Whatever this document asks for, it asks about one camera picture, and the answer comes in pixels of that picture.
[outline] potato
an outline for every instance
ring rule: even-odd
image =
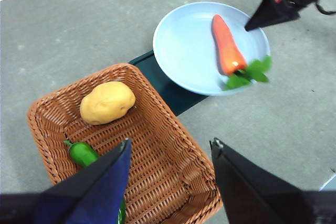
[[[135,103],[132,90],[120,81],[96,86],[80,104],[80,115],[92,125],[112,122],[123,117]]]

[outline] plate rim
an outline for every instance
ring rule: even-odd
[[[180,87],[188,90],[188,91],[191,91],[191,92],[194,92],[194,93],[197,93],[197,94],[202,94],[202,95],[210,95],[210,96],[219,96],[219,95],[229,95],[229,94],[233,94],[233,93],[236,93],[238,91],[241,91],[241,90],[244,90],[246,88],[248,88],[250,85],[246,86],[246,87],[240,87],[240,88],[236,88],[236,89],[232,89],[232,90],[222,90],[222,91],[214,91],[214,92],[204,92],[203,90],[200,90],[200,89],[197,89],[197,88],[192,88],[190,86],[187,86],[185,84],[183,84],[182,82],[180,82],[179,80],[175,79],[174,77],[172,77],[168,71],[164,68],[164,64],[162,64],[158,58],[158,56],[156,55],[156,52],[157,52],[157,49],[156,49],[156,38],[157,38],[157,35],[158,35],[158,31],[162,25],[162,23],[167,19],[167,17],[169,17],[172,13],[174,12],[177,12],[179,9],[182,9],[182,8],[185,8],[186,6],[190,6],[190,5],[199,5],[199,4],[215,4],[215,5],[221,5],[221,6],[225,6],[227,8],[231,8],[231,9],[234,9],[238,12],[240,12],[241,14],[243,14],[244,16],[246,16],[247,18],[250,18],[249,15],[247,15],[246,13],[244,13],[242,10],[239,10],[238,8],[236,7],[233,7],[233,6],[230,6],[230,5],[227,5],[227,4],[223,4],[223,3],[219,3],[219,2],[212,2],[212,1],[200,1],[200,2],[192,2],[192,3],[188,3],[188,4],[184,4],[184,5],[181,5],[181,6],[178,6],[177,8],[171,10],[170,12],[168,12],[161,20],[160,22],[158,23],[155,31],[154,31],[154,35],[153,35],[153,52],[154,52],[154,56],[155,56],[155,59],[157,61],[157,63],[159,64],[161,70],[165,73],[166,76],[168,76],[169,79],[171,79],[173,82],[175,82],[176,84],[178,84]],[[267,39],[267,36],[265,34],[265,32],[259,27],[259,28],[256,28],[258,29],[261,34],[262,34],[262,37],[263,39],[265,40],[266,42],[266,52],[268,55],[270,55],[270,46],[269,46],[269,41]]]

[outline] plastic carrot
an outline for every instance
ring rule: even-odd
[[[223,73],[230,76],[237,70],[245,70],[247,63],[244,56],[239,51],[229,27],[218,14],[213,18],[212,27]]]

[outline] dark green tray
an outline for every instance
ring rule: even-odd
[[[175,115],[180,115],[207,98],[206,95],[196,94],[180,87],[166,76],[158,65],[153,51],[149,51],[129,63],[141,70]]]

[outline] pepper stem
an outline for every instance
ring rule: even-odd
[[[70,147],[73,146],[73,144],[71,144],[68,140],[64,140],[63,143],[70,145]]]

